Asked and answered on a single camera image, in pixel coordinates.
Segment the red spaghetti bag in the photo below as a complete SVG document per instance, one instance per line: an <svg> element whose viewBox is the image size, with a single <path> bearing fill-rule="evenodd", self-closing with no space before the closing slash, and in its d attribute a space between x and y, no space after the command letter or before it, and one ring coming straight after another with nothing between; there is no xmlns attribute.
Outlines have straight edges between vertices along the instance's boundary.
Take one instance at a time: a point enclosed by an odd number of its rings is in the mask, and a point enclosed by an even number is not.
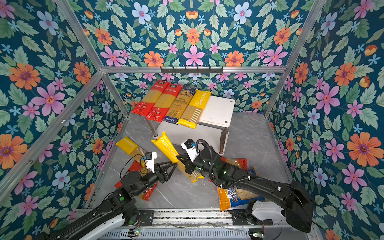
<svg viewBox="0 0 384 240"><path fill-rule="evenodd" d="M146 119L159 123L162 122L182 88L182 86L175 84L170 84L166 87L165 91L146 116Z"/></svg>
<svg viewBox="0 0 384 240"><path fill-rule="evenodd" d="M132 114L147 116L151 109L154 107L157 100L163 94L165 89L170 85L166 81L157 81L147 95L136 105L136 107L131 111Z"/></svg>

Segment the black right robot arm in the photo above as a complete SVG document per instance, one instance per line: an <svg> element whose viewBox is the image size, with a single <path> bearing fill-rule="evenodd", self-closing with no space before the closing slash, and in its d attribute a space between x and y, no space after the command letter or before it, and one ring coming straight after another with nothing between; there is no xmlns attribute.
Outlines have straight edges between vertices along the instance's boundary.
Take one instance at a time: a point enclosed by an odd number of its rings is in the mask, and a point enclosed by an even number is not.
<svg viewBox="0 0 384 240"><path fill-rule="evenodd" d="M185 165L186 173L199 170L219 188L236 187L262 196L283 209L281 213L291 227L311 231L315 201L300 182L280 183L253 175L222 161L213 149L201 150L194 160L188 154L178 155L177 159Z"/></svg>

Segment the yellow Pastatime spaghetti bag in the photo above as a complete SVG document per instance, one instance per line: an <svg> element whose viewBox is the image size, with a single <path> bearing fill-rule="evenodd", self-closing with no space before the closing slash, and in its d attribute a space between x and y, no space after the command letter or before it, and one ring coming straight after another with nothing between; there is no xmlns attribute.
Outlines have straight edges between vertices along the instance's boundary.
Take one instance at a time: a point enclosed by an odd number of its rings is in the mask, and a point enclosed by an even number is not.
<svg viewBox="0 0 384 240"><path fill-rule="evenodd" d="M211 94L210 91L197 90L181 118L178 120L178 125L195 129Z"/></svg>

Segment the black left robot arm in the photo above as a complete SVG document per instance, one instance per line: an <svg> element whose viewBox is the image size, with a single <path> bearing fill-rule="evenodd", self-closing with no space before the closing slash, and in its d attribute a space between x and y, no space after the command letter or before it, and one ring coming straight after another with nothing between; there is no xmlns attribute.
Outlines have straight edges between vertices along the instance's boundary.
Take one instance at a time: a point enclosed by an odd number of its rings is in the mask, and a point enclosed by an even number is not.
<svg viewBox="0 0 384 240"><path fill-rule="evenodd" d="M96 240L124 224L135 224L139 219L135 197L158 182L167 182L176 168L176 163L162 162L155 164L155 171L145 176L137 171L128 172L121 179L122 186L109 193L93 210L58 231L39 234L37 239Z"/></svg>

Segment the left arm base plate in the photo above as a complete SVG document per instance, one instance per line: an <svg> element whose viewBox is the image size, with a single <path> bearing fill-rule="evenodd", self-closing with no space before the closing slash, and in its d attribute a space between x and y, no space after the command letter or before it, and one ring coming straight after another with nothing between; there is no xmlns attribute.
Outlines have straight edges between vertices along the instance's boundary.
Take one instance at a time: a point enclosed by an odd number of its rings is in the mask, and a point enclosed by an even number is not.
<svg viewBox="0 0 384 240"><path fill-rule="evenodd" d="M149 227L152 226L155 211L153 210L138 210L135 211L133 216L128 220L129 226Z"/></svg>

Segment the amber blue spaghetti bag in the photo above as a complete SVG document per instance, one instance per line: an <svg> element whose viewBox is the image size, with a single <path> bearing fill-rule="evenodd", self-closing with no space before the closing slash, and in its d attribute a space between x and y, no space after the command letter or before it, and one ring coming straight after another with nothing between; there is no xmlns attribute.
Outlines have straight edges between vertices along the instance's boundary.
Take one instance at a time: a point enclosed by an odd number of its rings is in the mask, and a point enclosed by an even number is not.
<svg viewBox="0 0 384 240"><path fill-rule="evenodd" d="M179 92L170 109L166 113L163 122L177 124L196 91L196 88L183 86L182 90Z"/></svg>

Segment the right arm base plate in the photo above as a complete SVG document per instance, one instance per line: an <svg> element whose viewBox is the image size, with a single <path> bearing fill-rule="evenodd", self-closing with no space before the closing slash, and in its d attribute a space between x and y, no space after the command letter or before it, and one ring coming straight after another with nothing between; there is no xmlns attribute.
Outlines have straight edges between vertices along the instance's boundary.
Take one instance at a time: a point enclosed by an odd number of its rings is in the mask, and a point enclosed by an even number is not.
<svg viewBox="0 0 384 240"><path fill-rule="evenodd" d="M230 210L234 226L272 226L272 220L259 220L251 213L246 213L246 210L237 209Z"/></svg>

